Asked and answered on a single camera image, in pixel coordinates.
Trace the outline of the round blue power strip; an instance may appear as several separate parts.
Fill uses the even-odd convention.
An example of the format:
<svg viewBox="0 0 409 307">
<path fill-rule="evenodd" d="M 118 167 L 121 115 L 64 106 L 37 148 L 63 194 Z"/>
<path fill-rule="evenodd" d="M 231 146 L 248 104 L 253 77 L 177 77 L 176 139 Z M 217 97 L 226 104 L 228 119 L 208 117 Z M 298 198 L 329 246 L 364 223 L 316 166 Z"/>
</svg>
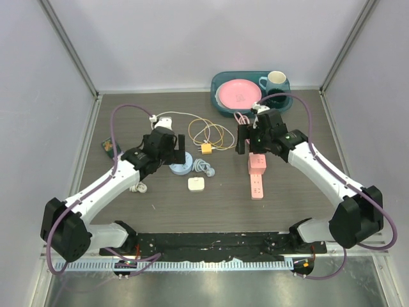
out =
<svg viewBox="0 0 409 307">
<path fill-rule="evenodd" d="M 175 175 L 183 176 L 192 171 L 193 158 L 190 153 L 185 153 L 185 163 L 184 164 L 171 164 L 169 169 Z"/>
</svg>

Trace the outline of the pink cube socket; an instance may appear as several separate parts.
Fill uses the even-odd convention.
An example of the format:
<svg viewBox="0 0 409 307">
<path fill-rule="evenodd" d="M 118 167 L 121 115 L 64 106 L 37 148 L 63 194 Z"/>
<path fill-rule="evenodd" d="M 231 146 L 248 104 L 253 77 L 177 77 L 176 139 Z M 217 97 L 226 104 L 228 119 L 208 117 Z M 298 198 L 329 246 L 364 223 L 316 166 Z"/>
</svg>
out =
<svg viewBox="0 0 409 307">
<path fill-rule="evenodd" d="M 265 154 L 250 153 L 248 158 L 249 175 L 263 175 L 266 170 Z"/>
</svg>

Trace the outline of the pink power strip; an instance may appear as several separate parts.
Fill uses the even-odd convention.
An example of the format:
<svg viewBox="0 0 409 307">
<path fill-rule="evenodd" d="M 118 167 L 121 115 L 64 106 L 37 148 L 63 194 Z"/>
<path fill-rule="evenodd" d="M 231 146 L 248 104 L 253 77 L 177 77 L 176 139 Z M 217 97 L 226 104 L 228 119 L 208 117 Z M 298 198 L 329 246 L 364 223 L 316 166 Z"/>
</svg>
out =
<svg viewBox="0 0 409 307">
<path fill-rule="evenodd" d="M 264 197 L 262 175 L 250 175 L 251 199 L 261 200 Z"/>
</svg>

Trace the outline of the dark green cube socket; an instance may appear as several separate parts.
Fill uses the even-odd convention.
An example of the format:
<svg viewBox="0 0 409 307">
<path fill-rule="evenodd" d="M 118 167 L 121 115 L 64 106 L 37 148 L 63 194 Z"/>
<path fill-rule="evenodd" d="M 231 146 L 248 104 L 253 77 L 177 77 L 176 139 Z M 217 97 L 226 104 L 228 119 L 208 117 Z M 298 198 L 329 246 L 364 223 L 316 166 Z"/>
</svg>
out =
<svg viewBox="0 0 409 307">
<path fill-rule="evenodd" d="M 107 156 L 110 159 L 114 159 L 114 146 L 113 146 L 112 138 L 107 138 L 106 140 L 104 140 L 101 143 L 101 146 L 104 152 L 107 154 Z M 123 153 L 118 143 L 116 143 L 116 151 L 117 151 L 118 156 L 120 156 Z"/>
</svg>

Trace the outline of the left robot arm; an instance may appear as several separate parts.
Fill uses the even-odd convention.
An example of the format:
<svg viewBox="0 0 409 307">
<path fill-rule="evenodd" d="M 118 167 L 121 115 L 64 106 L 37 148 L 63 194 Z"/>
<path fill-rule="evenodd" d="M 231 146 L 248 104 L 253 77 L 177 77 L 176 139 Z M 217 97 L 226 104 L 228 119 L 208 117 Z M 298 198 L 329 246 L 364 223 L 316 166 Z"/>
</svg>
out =
<svg viewBox="0 0 409 307">
<path fill-rule="evenodd" d="M 40 237 L 46 254 L 55 251 L 74 262 L 88 251 L 111 248 L 122 255 L 135 251 L 137 233 L 123 221 L 92 224 L 94 217 L 112 200 L 155 173 L 159 167 L 185 162 L 185 136 L 157 127 L 143 136 L 140 146 L 123 152 L 114 166 L 81 192 L 45 206 Z"/>
</svg>

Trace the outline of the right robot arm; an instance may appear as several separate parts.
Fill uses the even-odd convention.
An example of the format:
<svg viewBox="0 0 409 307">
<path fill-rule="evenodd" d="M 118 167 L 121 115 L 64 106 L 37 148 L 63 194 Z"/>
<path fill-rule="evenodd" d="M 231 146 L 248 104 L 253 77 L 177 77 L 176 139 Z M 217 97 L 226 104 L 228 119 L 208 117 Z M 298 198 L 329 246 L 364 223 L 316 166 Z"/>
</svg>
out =
<svg viewBox="0 0 409 307">
<path fill-rule="evenodd" d="M 294 224 L 290 248 L 304 252 L 312 242 L 334 241 L 350 249 L 383 229 L 382 193 L 363 187 L 330 163 L 298 129 L 289 131 L 281 114 L 266 110 L 254 123 L 237 128 L 236 152 L 271 153 L 301 171 L 330 201 L 335 211 L 329 221 L 313 218 Z"/>
</svg>

